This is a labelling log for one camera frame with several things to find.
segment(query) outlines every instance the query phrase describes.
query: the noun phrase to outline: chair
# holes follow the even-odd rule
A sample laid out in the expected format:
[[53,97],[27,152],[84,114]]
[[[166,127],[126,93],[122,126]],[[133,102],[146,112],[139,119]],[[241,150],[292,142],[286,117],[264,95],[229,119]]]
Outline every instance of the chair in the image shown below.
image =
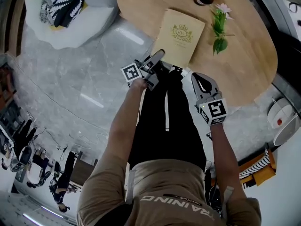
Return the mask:
[[40,21],[42,0],[25,0],[25,21],[39,40],[50,43],[55,49],[77,48],[108,29],[118,13],[116,0],[85,2],[88,7],[78,14],[68,28],[53,30],[48,24]]

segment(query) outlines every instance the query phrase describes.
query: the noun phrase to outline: black pants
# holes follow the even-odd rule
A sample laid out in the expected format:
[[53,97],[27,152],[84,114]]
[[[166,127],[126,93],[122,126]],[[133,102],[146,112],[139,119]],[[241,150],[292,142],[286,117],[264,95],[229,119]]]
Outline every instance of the black pants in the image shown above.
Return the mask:
[[76,156],[74,153],[69,152],[66,164],[65,164],[65,171],[64,173],[60,176],[58,179],[58,188],[68,188],[69,182],[70,182],[70,177],[73,171],[73,166],[75,162]]
[[[199,166],[206,156],[182,89],[182,76],[172,71],[153,91],[146,89],[141,116],[129,157],[130,169],[155,159],[177,159]],[[165,97],[168,98],[169,131],[166,131]]]
[[15,140],[15,154],[17,158],[19,158],[20,153],[22,152],[22,149],[28,145],[28,143],[33,138],[34,134],[36,133],[36,129],[32,129],[30,133],[27,135],[30,125],[32,121],[28,120],[25,126],[23,126],[22,130],[19,134],[14,135]]
[[45,170],[48,166],[48,162],[49,162],[49,159],[48,158],[44,158],[42,159],[40,156],[38,155],[34,155],[33,158],[32,158],[32,163],[35,163],[37,164],[38,166],[42,167],[43,169],[43,172],[42,172],[42,178],[45,176]]

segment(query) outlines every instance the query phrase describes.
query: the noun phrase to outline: ceiling light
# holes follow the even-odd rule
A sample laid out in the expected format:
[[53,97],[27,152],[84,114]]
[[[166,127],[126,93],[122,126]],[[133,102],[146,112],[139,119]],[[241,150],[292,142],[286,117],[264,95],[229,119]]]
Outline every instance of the ceiling light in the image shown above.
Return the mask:
[[84,97],[85,99],[87,99],[88,101],[92,102],[93,104],[95,104],[96,106],[100,107],[100,108],[104,108],[104,106],[102,104],[100,104],[99,102],[97,102],[96,100],[90,98],[89,96],[86,96],[85,94],[81,93],[80,94],[81,97]]
[[133,42],[135,42],[135,43],[137,43],[139,45],[143,45],[144,44],[143,39],[139,38],[138,36],[136,36],[132,32],[130,32],[128,30],[125,30],[123,28],[118,28],[116,30],[119,31],[120,33],[122,33],[125,37],[127,37],[131,41],[133,41]]
[[23,216],[38,226],[44,226],[44,225],[40,224],[39,222],[37,222],[36,220],[34,220],[33,218],[29,217],[26,213],[24,213]]
[[63,216],[61,216],[61,215],[58,215],[57,213],[55,213],[55,212],[53,212],[53,211],[49,210],[48,208],[45,208],[44,206],[41,206],[41,207],[42,207],[43,209],[47,210],[48,212],[51,212],[51,213],[53,213],[53,214],[55,214],[55,215],[59,216],[60,218],[64,218]]

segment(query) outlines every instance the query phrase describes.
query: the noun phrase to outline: gray tile floor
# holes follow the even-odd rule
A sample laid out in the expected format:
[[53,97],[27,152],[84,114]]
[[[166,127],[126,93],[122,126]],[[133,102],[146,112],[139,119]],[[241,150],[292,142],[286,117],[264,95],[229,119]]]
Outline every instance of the gray tile floor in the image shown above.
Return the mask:
[[[122,18],[102,37],[80,48],[62,50],[39,41],[25,26],[22,54],[8,62],[15,70],[17,103],[36,118],[38,133],[47,128],[36,143],[52,155],[57,154],[57,147],[76,144],[86,154],[100,156],[111,121],[128,90],[120,68],[146,57],[152,44],[151,38]],[[212,161],[212,145],[206,137],[209,127],[194,108],[190,73],[183,79],[183,87],[205,153]],[[279,96],[271,85],[252,104],[230,108],[224,128],[238,159],[273,140],[276,132],[267,123],[267,110],[272,98]]]

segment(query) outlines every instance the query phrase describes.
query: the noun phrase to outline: gold logo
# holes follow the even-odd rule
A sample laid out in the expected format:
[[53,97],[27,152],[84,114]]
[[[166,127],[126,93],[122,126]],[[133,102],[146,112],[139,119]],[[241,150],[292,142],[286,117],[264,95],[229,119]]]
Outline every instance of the gold logo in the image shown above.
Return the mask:
[[172,36],[176,39],[191,43],[192,31],[188,31],[186,25],[179,25],[179,27],[174,25],[172,28]]

